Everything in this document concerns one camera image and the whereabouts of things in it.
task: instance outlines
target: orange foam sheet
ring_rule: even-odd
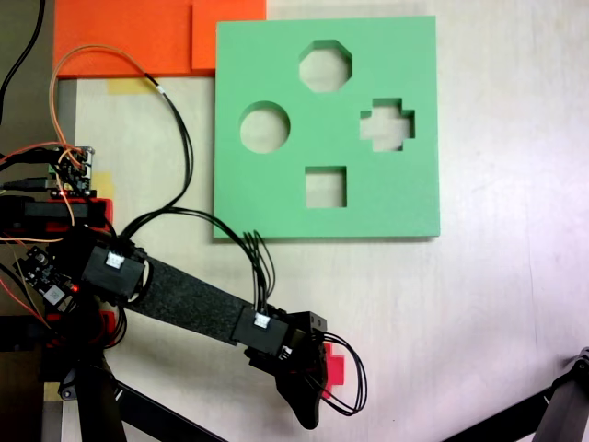
[[[213,76],[216,66],[216,28],[220,21],[266,19],[266,0],[193,0],[192,71]]]
[[[83,44],[128,52],[153,76],[214,75],[217,21],[263,20],[265,0],[56,0],[53,65]],[[60,78],[141,76],[106,52],[73,57]]]

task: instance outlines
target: yellow tape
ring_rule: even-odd
[[[158,93],[147,78],[109,78],[107,79],[109,95],[143,95]]]
[[[62,397],[57,392],[59,382],[45,382],[43,385],[43,399],[45,402],[61,402]]]
[[[98,198],[114,198],[114,183],[110,172],[92,172],[92,187],[97,191]]]

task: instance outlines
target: circular hole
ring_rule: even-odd
[[[291,122],[286,111],[270,101],[252,104],[241,120],[241,142],[258,154],[270,154],[280,149],[290,132]]]

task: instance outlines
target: black foam arm segment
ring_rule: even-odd
[[[243,307],[252,308],[248,301],[161,261],[147,260],[151,265],[151,284],[144,297],[127,309],[237,345],[232,334]]]

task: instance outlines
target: square hole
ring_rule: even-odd
[[[345,167],[305,168],[305,185],[308,209],[347,206]]]

